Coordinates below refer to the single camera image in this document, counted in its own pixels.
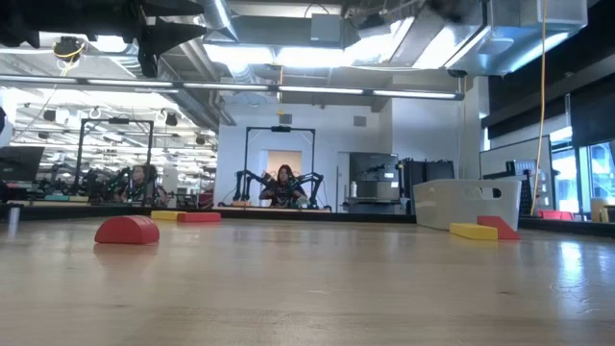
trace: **doorway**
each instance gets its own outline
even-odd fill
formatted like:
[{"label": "doorway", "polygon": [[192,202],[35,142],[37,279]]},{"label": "doorway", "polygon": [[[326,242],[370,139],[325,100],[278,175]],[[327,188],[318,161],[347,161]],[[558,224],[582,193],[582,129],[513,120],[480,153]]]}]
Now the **doorway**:
[{"label": "doorway", "polygon": [[269,150],[267,152],[267,173],[278,178],[278,169],[283,164],[292,168],[292,174],[296,177],[301,175],[301,152],[285,150]]}]

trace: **black robot frame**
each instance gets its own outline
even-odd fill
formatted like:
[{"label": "black robot frame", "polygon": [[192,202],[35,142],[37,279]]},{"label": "black robot frame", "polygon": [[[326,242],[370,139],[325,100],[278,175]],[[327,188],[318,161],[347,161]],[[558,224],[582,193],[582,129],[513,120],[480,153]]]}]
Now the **black robot frame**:
[{"label": "black robot frame", "polygon": [[262,179],[258,175],[248,170],[248,146],[250,142],[250,132],[253,130],[264,130],[271,131],[274,133],[290,133],[290,132],[309,132],[312,136],[311,141],[311,171],[307,174],[301,175],[297,177],[292,185],[302,185],[304,183],[311,183],[311,194],[309,196],[309,207],[310,208],[318,208],[318,203],[316,201],[318,196],[318,188],[320,184],[323,182],[324,177],[316,172],[314,172],[314,153],[316,148],[316,130],[314,129],[301,129],[301,128],[291,128],[288,126],[272,126],[272,127],[253,127],[249,126],[246,128],[246,142],[245,148],[243,150],[243,170],[238,171],[236,173],[237,177],[237,186],[236,193],[234,195],[234,201],[246,201],[250,199],[250,182],[255,180],[260,184],[265,186],[269,185],[265,179]]},{"label": "black robot frame", "polygon": [[[86,137],[86,124],[87,123],[109,123],[111,125],[128,125],[131,123],[134,124],[147,124],[150,126],[150,131],[148,135],[147,141],[147,161],[145,162],[145,166],[150,166],[150,161],[152,160],[152,146],[154,145],[154,121],[152,120],[132,120],[126,118],[110,118],[110,119],[81,119],[81,130],[79,132],[79,148],[77,151],[77,164],[75,166],[75,182],[73,183],[73,188],[77,189],[79,187],[79,177],[81,176],[81,159],[84,151],[84,138]],[[150,170],[145,169],[145,182],[149,182],[150,180]],[[141,201],[143,207],[145,207],[145,198]]]}]

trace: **yellow foam block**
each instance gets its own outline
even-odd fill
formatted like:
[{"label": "yellow foam block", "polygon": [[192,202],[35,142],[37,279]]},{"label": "yellow foam block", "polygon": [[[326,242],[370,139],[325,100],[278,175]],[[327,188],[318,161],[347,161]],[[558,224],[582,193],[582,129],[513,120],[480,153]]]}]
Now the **yellow foam block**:
[{"label": "yellow foam block", "polygon": [[177,215],[181,213],[185,213],[185,211],[153,210],[150,217],[155,220],[177,221]]},{"label": "yellow foam block", "polygon": [[495,227],[474,224],[451,224],[450,231],[454,235],[474,240],[498,240],[498,229]]}]

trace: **light fixture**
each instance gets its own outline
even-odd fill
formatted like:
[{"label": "light fixture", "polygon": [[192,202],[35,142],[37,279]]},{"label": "light fixture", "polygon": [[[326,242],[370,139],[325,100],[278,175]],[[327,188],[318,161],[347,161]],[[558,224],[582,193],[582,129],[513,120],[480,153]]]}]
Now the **light fixture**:
[{"label": "light fixture", "polygon": [[199,145],[205,145],[205,136],[203,135],[197,135],[196,136],[196,143]]},{"label": "light fixture", "polygon": [[100,117],[100,115],[101,115],[101,112],[100,112],[98,106],[94,107],[93,109],[91,109],[89,111],[89,117],[91,119],[98,119]]},{"label": "light fixture", "polygon": [[449,99],[457,98],[457,95],[449,92],[426,92],[404,90],[374,90],[374,96],[425,98],[425,99]]},{"label": "light fixture", "polygon": [[480,32],[472,38],[469,42],[467,42],[463,48],[461,48],[458,52],[456,52],[452,58],[450,58],[444,66],[446,68],[451,68],[454,64],[456,64],[461,58],[463,58],[468,52],[474,48],[479,42],[487,36],[491,32],[491,26],[486,26],[480,30]]},{"label": "light fixture", "polygon": [[177,121],[177,114],[174,112],[170,112],[166,115],[166,120],[164,121],[164,123],[168,126],[177,126],[178,121]]},{"label": "light fixture", "polygon": [[56,111],[49,110],[42,114],[42,118],[47,121],[56,121]]},{"label": "light fixture", "polygon": [[89,44],[96,47],[101,52],[106,53],[122,53],[128,47],[124,42],[124,38],[117,36],[98,36],[96,41],[90,41]]},{"label": "light fixture", "polygon": [[456,48],[455,32],[444,27],[425,48],[412,68],[437,69],[442,67],[453,55]]},{"label": "light fixture", "polygon": [[224,64],[273,63],[273,53],[268,47],[248,47],[204,44],[209,58],[213,62]]},{"label": "light fixture", "polygon": [[0,76],[0,82],[77,84],[77,80],[74,78],[57,78],[57,77],[43,77],[43,76],[13,76],[13,75]]},{"label": "light fixture", "polygon": [[185,88],[203,88],[213,90],[241,90],[241,91],[267,91],[268,86],[253,85],[233,85],[233,84],[214,84],[214,83],[184,83]]},{"label": "light fixture", "polygon": [[360,95],[363,89],[349,87],[318,87],[318,86],[279,86],[279,91],[294,91],[294,92],[314,92],[314,93],[336,93]]},{"label": "light fixture", "polygon": [[172,87],[171,82],[157,81],[126,81],[126,80],[98,80],[88,79],[88,83],[95,86],[122,86],[122,87]]},{"label": "light fixture", "polygon": [[[0,82],[7,75],[0,75]],[[235,90],[235,91],[294,91],[294,92],[320,92],[331,94],[352,94],[362,96],[384,96],[384,97],[400,97],[400,98],[428,98],[442,100],[462,100],[462,93],[450,92],[432,92],[421,90],[373,90],[359,89],[348,87],[318,87],[318,86],[268,86],[268,85],[240,85],[240,84],[225,84],[225,83],[193,83],[193,82],[148,82],[148,81],[131,81],[131,80],[86,80],[73,79],[75,85],[100,85],[108,87],[135,87],[141,84],[141,87],[173,87],[183,89],[212,89],[212,90]],[[161,120],[162,115],[157,115],[157,119]]]},{"label": "light fixture", "polygon": [[123,142],[122,136],[114,134],[112,132],[105,132],[105,133],[103,133],[103,139],[105,141],[108,141],[108,142],[111,142],[111,143],[121,143],[121,142]]},{"label": "light fixture", "polygon": [[[545,40],[545,52],[549,52],[559,43],[568,38],[569,33],[558,33]],[[513,65],[510,66],[510,72],[514,72],[519,68],[527,65],[529,62],[538,58],[542,54],[542,41],[539,41],[533,48],[531,48],[523,57],[518,59]]]},{"label": "light fixture", "polygon": [[286,47],[280,51],[276,63],[288,67],[339,67],[352,62],[341,49]]}]

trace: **red half-cylinder block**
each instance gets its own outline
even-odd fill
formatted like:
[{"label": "red half-cylinder block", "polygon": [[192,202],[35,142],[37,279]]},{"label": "red half-cylinder block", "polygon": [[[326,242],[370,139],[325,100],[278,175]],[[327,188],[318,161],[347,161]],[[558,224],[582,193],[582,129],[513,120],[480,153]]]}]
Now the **red half-cylinder block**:
[{"label": "red half-cylinder block", "polygon": [[94,237],[98,243],[149,244],[160,239],[158,226],[145,216],[118,216],[105,221]]}]

